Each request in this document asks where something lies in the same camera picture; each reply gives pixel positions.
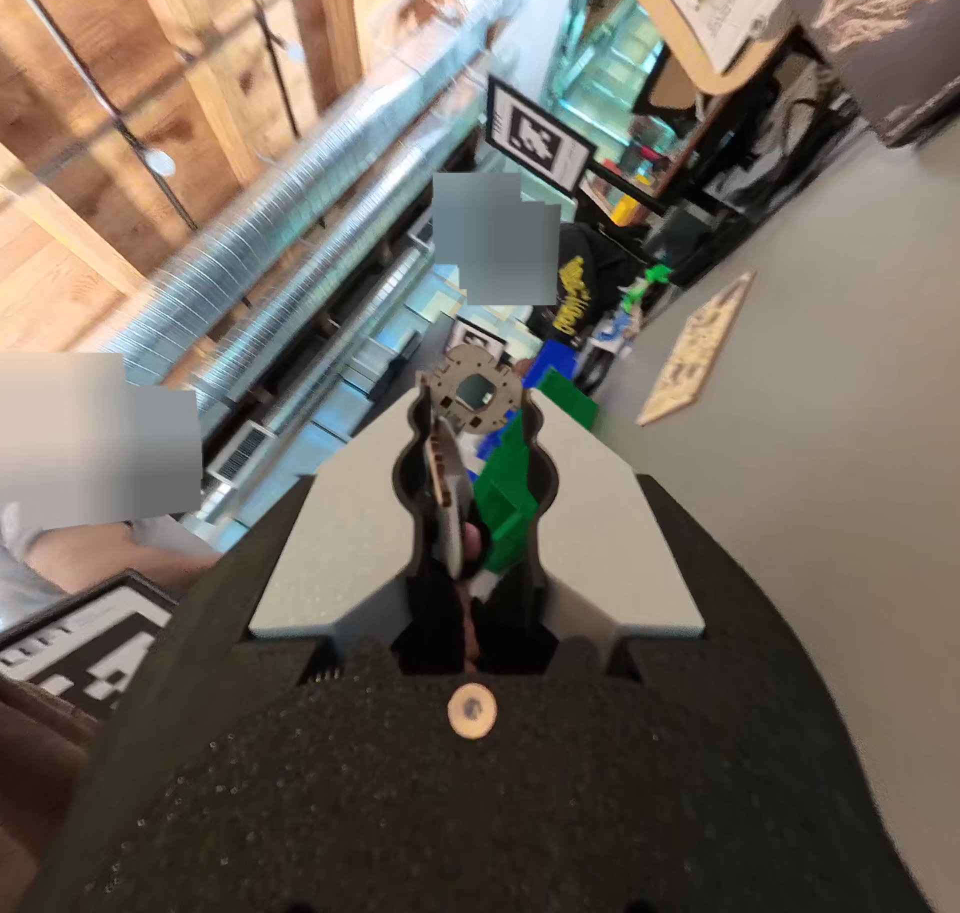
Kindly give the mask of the framed black white marker board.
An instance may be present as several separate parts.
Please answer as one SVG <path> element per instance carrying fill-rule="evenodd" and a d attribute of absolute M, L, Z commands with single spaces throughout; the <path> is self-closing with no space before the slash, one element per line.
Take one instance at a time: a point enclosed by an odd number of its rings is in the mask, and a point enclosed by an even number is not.
<path fill-rule="evenodd" d="M 490 74 L 486 143 L 547 186 L 574 199 L 597 147 L 551 113 Z"/>
<path fill-rule="evenodd" d="M 2 631 L 2 676 L 105 720 L 177 605 L 126 571 Z"/>

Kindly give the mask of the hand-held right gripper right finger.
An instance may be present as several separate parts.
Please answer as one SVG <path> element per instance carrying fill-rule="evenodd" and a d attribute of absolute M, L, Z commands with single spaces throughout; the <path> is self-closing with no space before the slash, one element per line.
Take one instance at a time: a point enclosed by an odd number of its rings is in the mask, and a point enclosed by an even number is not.
<path fill-rule="evenodd" d="M 630 464 L 541 391 L 528 392 L 525 437 L 543 626 L 559 641 L 700 637 L 705 620 Z"/>

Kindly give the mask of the white printed paper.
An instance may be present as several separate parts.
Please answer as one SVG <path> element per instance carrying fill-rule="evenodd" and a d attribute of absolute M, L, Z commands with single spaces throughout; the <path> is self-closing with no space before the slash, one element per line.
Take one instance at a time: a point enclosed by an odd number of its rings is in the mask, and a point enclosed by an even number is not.
<path fill-rule="evenodd" d="M 710 67 L 724 73 L 750 43 L 774 39 L 789 18 L 785 0 L 663 0 L 664 7 L 644 5 L 662 38 L 668 26 L 690 33 Z"/>

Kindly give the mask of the blue plastic bin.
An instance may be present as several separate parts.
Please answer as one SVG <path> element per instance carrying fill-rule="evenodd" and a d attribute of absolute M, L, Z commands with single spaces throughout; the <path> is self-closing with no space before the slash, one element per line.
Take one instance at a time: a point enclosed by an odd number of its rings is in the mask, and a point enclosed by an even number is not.
<path fill-rule="evenodd" d="M 546 341 L 534 356 L 521 385 L 525 389 L 536 388 L 552 369 L 565 379 L 573 379 L 578 359 L 579 351 L 575 347 L 553 340 Z"/>

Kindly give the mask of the corrugated metal duct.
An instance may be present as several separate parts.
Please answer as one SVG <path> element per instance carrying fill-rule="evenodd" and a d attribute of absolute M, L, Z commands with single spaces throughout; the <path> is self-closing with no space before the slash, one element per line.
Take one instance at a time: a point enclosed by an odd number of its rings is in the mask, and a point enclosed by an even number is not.
<path fill-rule="evenodd" d="M 158 383 L 232 311 L 282 255 L 479 58 L 438 79 L 396 79 L 355 88 L 300 144 L 270 167 L 157 269 L 154 280 L 94 329 L 84 353 L 121 355 L 126 379 Z"/>
<path fill-rule="evenodd" d="M 323 375 L 349 361 L 355 348 L 376 335 L 433 267 L 436 249 L 432 237 L 409 234 L 402 245 L 399 257 L 361 296 L 335 333 L 315 340 L 310 349 L 313 356 L 307 362 L 319 364 Z M 307 296 L 296 297 L 291 287 L 284 288 L 260 312 L 230 331 L 211 359 L 190 374 L 188 386 L 196 394 L 202 439 L 209 439 L 235 415 L 262 380 L 308 338 L 317 311 Z"/>

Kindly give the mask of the round wooden gear disc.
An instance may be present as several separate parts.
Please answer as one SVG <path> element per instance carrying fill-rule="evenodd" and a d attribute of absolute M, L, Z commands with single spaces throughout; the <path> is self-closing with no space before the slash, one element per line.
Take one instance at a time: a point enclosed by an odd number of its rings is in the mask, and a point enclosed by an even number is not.
<path fill-rule="evenodd" d="M 428 385 L 434 412 L 470 435 L 503 429 L 522 408 L 522 380 L 476 343 L 451 347 L 429 374 Z"/>

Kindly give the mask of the dark printed box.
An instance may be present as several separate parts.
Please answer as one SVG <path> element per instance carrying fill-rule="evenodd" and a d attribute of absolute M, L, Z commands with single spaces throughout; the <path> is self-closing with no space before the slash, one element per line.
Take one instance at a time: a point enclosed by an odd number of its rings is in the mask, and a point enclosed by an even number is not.
<path fill-rule="evenodd" d="M 887 147 L 958 111 L 959 0 L 786 0 Z"/>

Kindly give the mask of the green plastic bin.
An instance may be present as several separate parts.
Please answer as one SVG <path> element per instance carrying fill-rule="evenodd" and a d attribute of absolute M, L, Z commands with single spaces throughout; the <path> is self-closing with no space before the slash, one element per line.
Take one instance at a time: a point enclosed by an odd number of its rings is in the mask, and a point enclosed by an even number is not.
<path fill-rule="evenodd" d="M 564 369 L 542 367 L 533 387 L 585 430 L 592 430 L 597 404 L 580 391 Z M 537 504 L 527 486 L 529 450 L 520 413 L 510 416 L 501 432 L 488 435 L 477 449 L 483 467 L 473 481 L 479 514 L 490 535 L 485 569 L 510 571 L 521 560 L 526 534 Z"/>

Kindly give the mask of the green toy figure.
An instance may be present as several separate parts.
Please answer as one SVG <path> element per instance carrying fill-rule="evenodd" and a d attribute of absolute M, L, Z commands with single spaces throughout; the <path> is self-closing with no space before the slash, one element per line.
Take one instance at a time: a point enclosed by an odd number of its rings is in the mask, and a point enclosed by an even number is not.
<path fill-rule="evenodd" d="M 655 264 L 645 269 L 623 294 L 621 307 L 631 313 L 635 309 L 650 312 L 671 285 L 673 270 L 665 264 Z"/>

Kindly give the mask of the white vent grille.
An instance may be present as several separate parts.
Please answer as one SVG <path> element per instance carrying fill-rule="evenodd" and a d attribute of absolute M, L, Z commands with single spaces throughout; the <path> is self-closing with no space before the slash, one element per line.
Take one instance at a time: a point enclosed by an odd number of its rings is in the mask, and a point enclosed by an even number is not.
<path fill-rule="evenodd" d="M 244 421 L 207 465 L 205 475 L 232 487 L 240 485 L 249 477 L 247 470 L 262 459 L 276 439 L 276 433 L 263 424 L 253 419 Z"/>

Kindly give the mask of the laser-cut wooden parts sheet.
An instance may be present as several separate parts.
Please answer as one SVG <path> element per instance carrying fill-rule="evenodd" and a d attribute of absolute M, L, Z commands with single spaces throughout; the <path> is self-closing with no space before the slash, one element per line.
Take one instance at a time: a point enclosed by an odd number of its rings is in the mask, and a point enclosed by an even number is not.
<path fill-rule="evenodd" d="M 745 271 L 686 319 L 636 417 L 639 427 L 649 427 L 697 402 L 756 277 L 756 271 Z"/>

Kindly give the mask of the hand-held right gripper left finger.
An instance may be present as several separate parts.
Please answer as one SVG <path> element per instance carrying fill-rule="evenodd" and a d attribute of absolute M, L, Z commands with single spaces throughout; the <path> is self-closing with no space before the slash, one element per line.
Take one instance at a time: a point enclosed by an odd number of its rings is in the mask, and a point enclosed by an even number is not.
<path fill-rule="evenodd" d="M 426 552 L 426 388 L 406 391 L 321 464 L 248 623 L 259 640 L 392 645 Z"/>

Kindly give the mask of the round wooden table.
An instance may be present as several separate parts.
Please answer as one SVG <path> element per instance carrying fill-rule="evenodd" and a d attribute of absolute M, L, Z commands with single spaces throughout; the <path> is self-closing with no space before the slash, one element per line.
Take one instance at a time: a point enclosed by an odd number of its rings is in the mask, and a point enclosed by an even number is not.
<path fill-rule="evenodd" d="M 785 42 L 788 33 L 795 26 L 796 17 L 788 2 L 784 1 L 789 10 L 789 17 L 780 32 L 772 39 L 748 44 L 724 73 L 714 71 L 705 54 L 696 46 L 692 35 L 688 31 L 679 30 L 675 27 L 677 17 L 672 17 L 672 23 L 668 26 L 667 41 L 663 39 L 658 30 L 656 31 L 679 66 L 699 91 L 711 96 L 728 94 L 740 90 L 761 71 L 776 50 Z M 666 6 L 664 0 L 636 0 L 636 2 L 652 24 L 653 21 L 644 10 L 644 5 Z"/>

